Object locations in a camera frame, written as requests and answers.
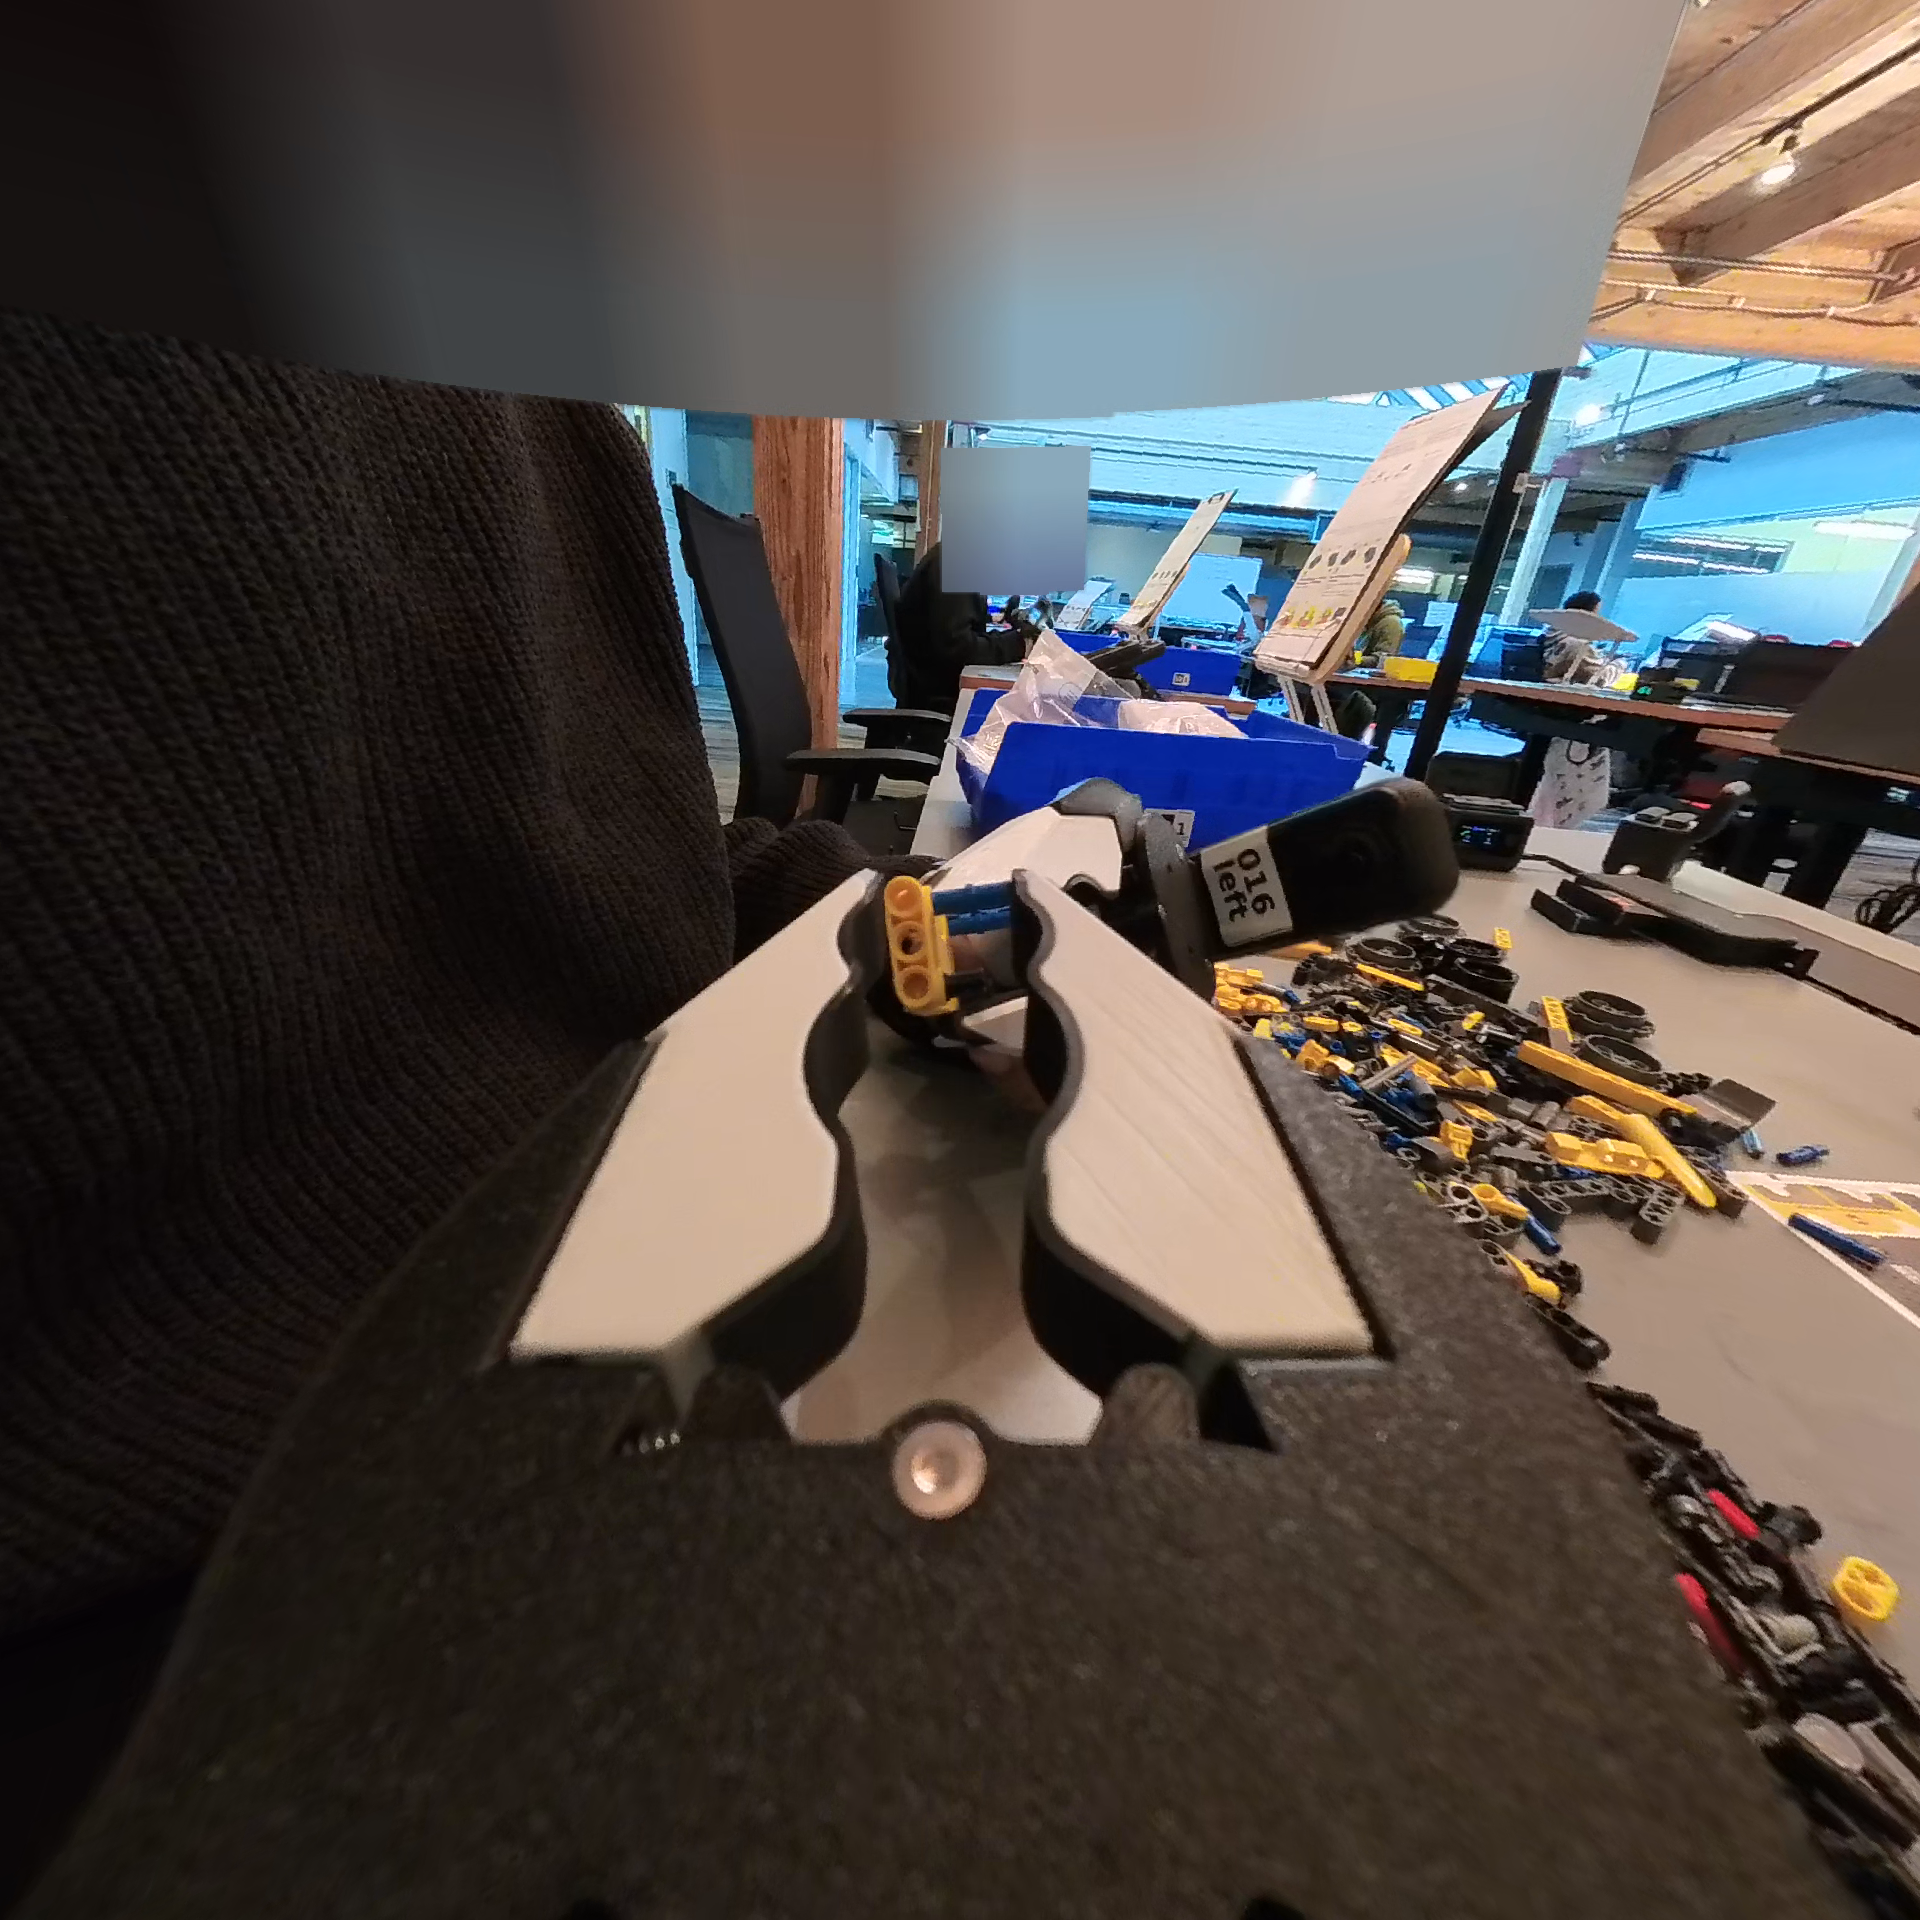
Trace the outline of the black flat device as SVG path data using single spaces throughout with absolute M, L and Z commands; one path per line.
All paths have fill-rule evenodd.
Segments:
M 1746 917 L 1638 875 L 1570 874 L 1530 908 L 1575 936 L 1657 943 L 1701 965 L 1811 975 L 1819 948 L 1791 922 Z

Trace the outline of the pile of small black pins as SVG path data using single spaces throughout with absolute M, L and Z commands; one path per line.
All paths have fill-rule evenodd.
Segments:
M 1587 1392 L 1669 1542 L 1696 1639 L 1817 1851 L 1864 1914 L 1915 1918 L 1915 1690 L 1819 1574 L 1819 1522 L 1758 1498 L 1651 1395 L 1598 1381 Z

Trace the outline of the black office chair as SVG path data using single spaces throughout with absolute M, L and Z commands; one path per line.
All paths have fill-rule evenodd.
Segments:
M 726 515 L 674 486 L 682 552 L 737 726 L 738 820 L 845 826 L 866 850 L 910 850 L 925 799 L 883 783 L 930 786 L 952 717 L 925 709 L 853 709 L 856 748 L 814 742 L 810 692 L 786 630 L 755 516 Z

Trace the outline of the large display board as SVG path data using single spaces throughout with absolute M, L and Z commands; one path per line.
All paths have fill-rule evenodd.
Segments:
M 1327 680 L 1343 670 L 1401 568 L 1406 527 L 1453 471 L 1513 419 L 1505 389 L 1406 421 L 1360 475 L 1318 540 L 1255 647 L 1255 668 L 1280 680 Z

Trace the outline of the black pole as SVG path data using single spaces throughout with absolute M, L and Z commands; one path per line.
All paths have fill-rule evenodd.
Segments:
M 1467 675 L 1473 650 L 1479 637 L 1481 619 L 1493 598 L 1498 568 L 1520 516 L 1527 479 L 1563 378 L 1566 367 L 1544 367 L 1533 372 L 1527 379 L 1527 395 L 1512 427 L 1496 492 L 1481 519 L 1467 582 L 1457 604 L 1446 650 L 1423 702 L 1421 726 L 1415 730 L 1403 771 L 1409 780 L 1425 781 L 1434 757 L 1443 748 L 1443 738 L 1462 692 L 1462 680 Z

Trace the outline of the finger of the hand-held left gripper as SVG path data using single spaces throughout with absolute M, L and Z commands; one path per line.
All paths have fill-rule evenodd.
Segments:
M 938 896 L 1005 885 L 1017 874 L 1039 874 L 1063 888 L 1083 885 L 1097 896 L 1115 896 L 1122 850 L 1114 818 L 1039 807 L 984 832 L 933 868 L 925 882 Z
M 874 1016 L 925 1059 L 1007 1063 L 1025 1053 L 1025 994 L 965 999 L 946 1014 L 910 1014 L 897 988 L 883 980 L 874 990 Z

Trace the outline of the yellow brick panel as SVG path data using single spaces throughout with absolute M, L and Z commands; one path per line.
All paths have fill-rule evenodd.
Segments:
M 881 915 L 901 1011 L 914 1019 L 949 1019 L 1007 991 L 1015 902 L 1008 880 L 930 886 L 889 877 Z

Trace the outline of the person's left forearm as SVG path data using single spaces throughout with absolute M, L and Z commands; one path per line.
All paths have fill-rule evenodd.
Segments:
M 723 837 L 737 963 L 749 960 L 858 874 L 925 880 L 938 866 L 929 855 L 874 852 L 848 828 L 824 820 L 775 828 L 762 818 L 744 818 L 727 823 Z

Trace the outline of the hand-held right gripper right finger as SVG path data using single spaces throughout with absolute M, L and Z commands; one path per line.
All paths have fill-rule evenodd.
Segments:
M 1015 877 L 1022 1304 L 1106 1398 L 1142 1365 L 1221 1403 L 1245 1367 L 1357 1365 L 1375 1326 L 1246 1047 L 1208 999 L 1041 874 Z

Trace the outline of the clear plastic bag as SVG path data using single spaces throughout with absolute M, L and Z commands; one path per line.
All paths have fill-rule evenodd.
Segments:
M 1122 731 L 1142 735 L 1240 735 L 1224 710 L 1205 703 L 1149 696 L 1138 678 L 1122 678 L 1046 628 L 1025 653 L 1015 684 L 1005 690 L 970 735 L 976 757 L 990 757 L 1010 726 Z

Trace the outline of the pile of mixed toy bricks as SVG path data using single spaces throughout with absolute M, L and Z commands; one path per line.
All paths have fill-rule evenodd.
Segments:
M 1527 1299 L 1560 1354 L 1595 1374 L 1610 1347 L 1578 1316 L 1587 1282 L 1569 1227 L 1610 1216 L 1655 1245 L 1691 1212 L 1741 1218 L 1737 1163 L 1760 1159 L 1771 1100 L 1672 1067 L 1649 1088 L 1533 1040 L 1520 1067 L 1498 1069 L 1339 988 L 1336 947 L 1218 963 L 1214 1008 L 1331 1092 Z

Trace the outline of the group of black toy tyres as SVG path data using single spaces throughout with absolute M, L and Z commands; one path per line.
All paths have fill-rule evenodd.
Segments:
M 1447 917 L 1414 919 L 1352 936 L 1328 960 L 1334 980 L 1359 1002 L 1394 1014 L 1455 1053 L 1490 1053 L 1520 1067 L 1520 1044 L 1554 1047 L 1598 1072 L 1661 1088 L 1669 1078 L 1651 1050 L 1655 1019 L 1630 997 L 1605 990 L 1522 991 L 1505 928 L 1471 936 Z

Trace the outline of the wooden pillar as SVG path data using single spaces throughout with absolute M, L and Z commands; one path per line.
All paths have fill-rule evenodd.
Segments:
M 762 540 L 808 692 L 810 741 L 837 746 L 847 612 L 848 448 L 841 419 L 755 415 Z

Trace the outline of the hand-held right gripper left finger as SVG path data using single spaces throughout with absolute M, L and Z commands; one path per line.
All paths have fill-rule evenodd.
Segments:
M 883 963 L 859 870 L 665 1019 L 515 1335 L 515 1360 L 808 1381 L 851 1341 L 866 1256 L 839 1109 Z

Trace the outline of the blue storage bin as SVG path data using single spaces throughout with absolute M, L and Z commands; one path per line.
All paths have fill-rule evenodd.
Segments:
M 1008 722 L 992 760 L 984 764 L 971 751 L 975 738 L 999 702 L 986 690 L 976 694 L 957 748 L 957 774 L 984 832 L 1102 778 L 1143 807 L 1176 815 L 1201 847 L 1346 797 L 1368 757 L 1357 738 L 1278 710 L 1221 715 L 1218 726 L 1201 731 L 1155 731 L 1122 726 L 1114 699 L 1087 699 L 1074 719 Z

